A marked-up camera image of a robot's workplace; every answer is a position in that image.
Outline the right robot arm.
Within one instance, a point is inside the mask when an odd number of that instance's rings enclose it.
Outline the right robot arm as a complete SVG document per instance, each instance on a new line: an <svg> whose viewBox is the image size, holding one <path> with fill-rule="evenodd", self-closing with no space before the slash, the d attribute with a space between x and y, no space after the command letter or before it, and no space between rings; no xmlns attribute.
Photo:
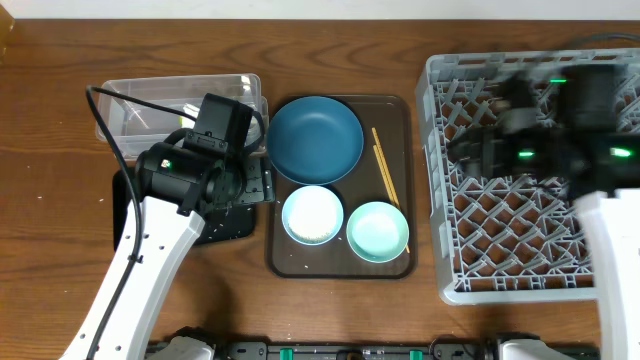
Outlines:
<svg viewBox="0 0 640 360"><path fill-rule="evenodd" d="M450 156L469 176L533 175L569 183L568 200L591 251L603 359L639 356L639 136L617 129L615 95L624 66L573 65L558 85L555 125L537 124L529 75L518 72L496 94L507 105L499 125L452 140Z"/></svg>

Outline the white napkin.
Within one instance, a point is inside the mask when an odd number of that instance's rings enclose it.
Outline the white napkin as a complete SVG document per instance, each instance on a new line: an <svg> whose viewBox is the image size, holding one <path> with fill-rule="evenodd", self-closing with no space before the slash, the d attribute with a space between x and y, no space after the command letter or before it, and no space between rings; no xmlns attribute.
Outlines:
<svg viewBox="0 0 640 360"><path fill-rule="evenodd" d="M180 117L180 125L182 128L193 128L199 115L199 108L192 104L185 104L183 112L186 116Z"/></svg>

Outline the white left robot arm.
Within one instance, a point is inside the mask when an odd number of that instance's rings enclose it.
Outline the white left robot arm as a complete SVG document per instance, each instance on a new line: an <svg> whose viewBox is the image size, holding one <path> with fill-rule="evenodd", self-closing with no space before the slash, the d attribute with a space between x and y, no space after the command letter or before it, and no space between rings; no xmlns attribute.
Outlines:
<svg viewBox="0 0 640 360"><path fill-rule="evenodd" d="M181 129L141 153L121 238L66 359L141 359L186 254L233 208L274 200L265 156L228 155L217 139Z"/></svg>

